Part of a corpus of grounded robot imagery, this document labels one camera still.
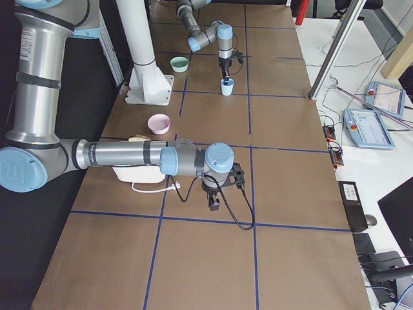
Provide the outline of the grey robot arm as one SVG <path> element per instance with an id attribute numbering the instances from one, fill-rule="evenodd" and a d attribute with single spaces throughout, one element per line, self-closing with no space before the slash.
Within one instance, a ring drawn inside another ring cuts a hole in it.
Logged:
<path id="1" fill-rule="evenodd" d="M 1 6 L 1 132 L 5 133 L 13 123 L 14 114 L 9 107 L 16 88 L 14 76 L 18 68 L 21 25 L 11 1 L 1 1 Z M 148 133 L 146 120 L 162 108 L 116 103 L 117 90 L 99 42 L 69 39 L 66 48 L 63 88 L 57 108 L 57 135 L 95 141 L 101 136 L 125 138 Z M 191 101 L 184 104 L 185 108 L 192 109 L 191 116 L 179 119 L 179 109 L 173 104 L 168 110 L 174 117 L 172 130 L 162 139 L 172 139 L 175 134 L 188 139 L 205 134 L 207 141 L 223 141 L 235 123 L 231 110 L 223 106 L 214 101 L 202 109 L 199 102 Z M 84 175 L 82 171 L 69 172 L 28 193 L 1 189 L 1 217 L 68 211 Z"/>
<path id="2" fill-rule="evenodd" d="M 192 52 L 200 51 L 217 41 L 219 67 L 222 71 L 224 84 L 228 85 L 230 81 L 229 70 L 234 54 L 233 29 L 230 25 L 216 20 L 206 30 L 202 30 L 193 15 L 196 10 L 209 3 L 210 1 L 207 0 L 179 0 L 177 1 L 176 14 L 187 31 L 188 45 Z"/>

